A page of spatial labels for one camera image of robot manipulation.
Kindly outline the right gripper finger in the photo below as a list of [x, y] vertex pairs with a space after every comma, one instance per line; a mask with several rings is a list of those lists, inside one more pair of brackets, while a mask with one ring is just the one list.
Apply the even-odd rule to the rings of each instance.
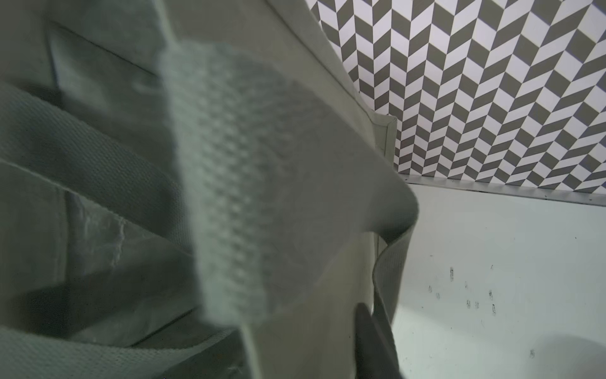
[[401, 379], [395, 346], [388, 342], [380, 322], [364, 303], [356, 305], [354, 314], [356, 378]]

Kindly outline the green canvas bag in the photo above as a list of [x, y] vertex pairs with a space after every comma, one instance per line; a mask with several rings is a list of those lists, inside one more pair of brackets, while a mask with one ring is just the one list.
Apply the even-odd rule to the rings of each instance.
[[1, 4], [1, 376], [356, 378], [418, 201], [306, 1]]

